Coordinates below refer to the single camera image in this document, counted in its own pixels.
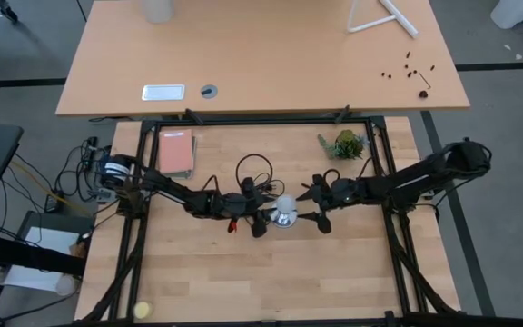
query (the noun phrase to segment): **wooden tabletop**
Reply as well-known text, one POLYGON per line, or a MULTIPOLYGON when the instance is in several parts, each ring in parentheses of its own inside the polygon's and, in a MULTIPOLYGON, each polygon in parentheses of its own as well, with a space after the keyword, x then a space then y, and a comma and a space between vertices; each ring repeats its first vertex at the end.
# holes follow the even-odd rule
MULTIPOLYGON (((397 168, 416 163, 409 120, 386 120, 397 168)), ((359 174, 364 160, 330 161, 316 138, 321 133, 333 139, 348 128, 364 134, 363 124, 194 127, 196 170, 181 183, 201 189, 215 173, 222 193, 238 192, 235 165, 244 155, 259 153, 271 161, 273 178, 285 182, 286 193, 298 196, 305 191, 301 183, 310 183, 313 173, 336 168, 342 176, 359 174)), ((119 123, 113 152, 134 155, 139 129, 140 123, 119 123)), ((240 170, 243 178, 268 168, 261 160, 248 159, 240 170)), ((373 174, 368 167, 365 175, 373 174)), ((317 206, 301 202, 298 210, 306 213, 317 206)), ((112 212, 106 210, 98 219, 112 212)), ((194 219, 179 204, 155 196, 138 296, 154 307, 146 321, 372 318, 386 310, 400 315, 380 207, 357 205, 329 217, 329 234, 320 233, 315 223, 298 221, 288 229, 269 225, 262 238, 253 239, 243 220, 237 233, 227 233, 227 222, 194 219)), ((421 271, 448 304, 459 307, 432 209, 420 207, 410 220, 421 271)), ((112 281, 122 228, 123 218, 115 216, 94 232, 76 319, 92 310, 112 281)), ((408 286, 416 306, 410 279, 408 286)))
MULTIPOLYGON (((347 34, 351 0, 180 0, 159 25, 140 1, 96 1, 56 113, 468 108, 429 1, 393 2, 419 38, 397 22, 347 34), (184 84, 184 99, 145 102, 147 84, 184 84), (213 99, 201 95, 207 84, 218 87, 213 99)), ((360 0, 355 24, 388 15, 377 0, 360 0)))

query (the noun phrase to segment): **small round object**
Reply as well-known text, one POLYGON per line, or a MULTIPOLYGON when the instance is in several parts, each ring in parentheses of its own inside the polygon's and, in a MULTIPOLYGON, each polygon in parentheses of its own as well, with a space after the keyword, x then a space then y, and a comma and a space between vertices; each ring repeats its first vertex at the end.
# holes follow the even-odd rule
POLYGON ((296 211, 296 200, 291 195, 282 195, 274 203, 272 208, 276 208, 270 213, 270 219, 280 228, 288 228, 296 223, 298 212, 296 211))
POLYGON ((201 96, 205 99, 213 99, 217 93, 217 86, 212 84, 208 84, 201 88, 201 96))
POLYGON ((71 275, 64 274, 55 285, 55 292, 61 296, 68 296, 76 291, 78 282, 71 275))
POLYGON ((153 305, 148 302, 138 302, 134 305, 133 314, 136 319, 145 319, 153 313, 153 305))

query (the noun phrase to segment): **yellow cable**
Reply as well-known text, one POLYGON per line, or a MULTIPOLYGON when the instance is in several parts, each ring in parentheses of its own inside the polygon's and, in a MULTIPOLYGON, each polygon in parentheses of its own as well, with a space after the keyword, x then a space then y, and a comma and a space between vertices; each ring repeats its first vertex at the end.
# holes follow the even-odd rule
POLYGON ((23 167, 21 164, 19 163, 16 163, 16 162, 11 162, 11 164, 13 164, 15 167, 21 169, 25 174, 27 174, 27 176, 29 176, 29 178, 31 178, 32 180, 34 180, 34 182, 37 184, 37 186, 39 186, 44 192, 46 192, 48 195, 52 196, 53 198, 55 198, 55 200, 59 201, 59 202, 63 202, 65 203, 67 206, 69 207, 72 207, 73 209, 81 212, 81 213, 84 213, 85 215, 87 216, 92 216, 90 213, 88 213, 88 211, 86 209, 84 209, 82 206, 78 205, 78 204, 74 204, 74 203, 71 203, 65 199, 62 199, 61 197, 55 195, 54 193, 48 191, 45 189, 45 187, 43 185, 40 184, 40 182, 37 180, 37 178, 35 178, 35 176, 30 173, 30 171, 28 171, 25 167, 23 167))

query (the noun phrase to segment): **notebook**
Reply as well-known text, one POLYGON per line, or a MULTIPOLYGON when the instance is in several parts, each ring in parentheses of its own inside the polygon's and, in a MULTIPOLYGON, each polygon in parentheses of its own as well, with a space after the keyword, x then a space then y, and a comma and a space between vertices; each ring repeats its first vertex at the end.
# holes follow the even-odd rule
POLYGON ((161 173, 179 173, 193 169, 191 130, 159 133, 159 167, 161 173))
POLYGON ((194 136, 192 138, 192 159, 193 159, 193 168, 192 170, 182 171, 179 173, 164 173, 163 175, 173 178, 173 179, 190 179, 192 177, 192 172, 195 171, 195 155, 197 154, 197 138, 194 136))

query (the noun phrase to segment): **yellow ball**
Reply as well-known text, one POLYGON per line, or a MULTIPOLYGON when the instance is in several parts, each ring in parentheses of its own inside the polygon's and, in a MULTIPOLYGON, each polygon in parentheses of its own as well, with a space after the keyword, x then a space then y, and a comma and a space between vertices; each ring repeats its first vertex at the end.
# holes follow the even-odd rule
POLYGON ((138 302, 134 305, 134 318, 145 319, 153 313, 153 305, 148 302, 138 302))

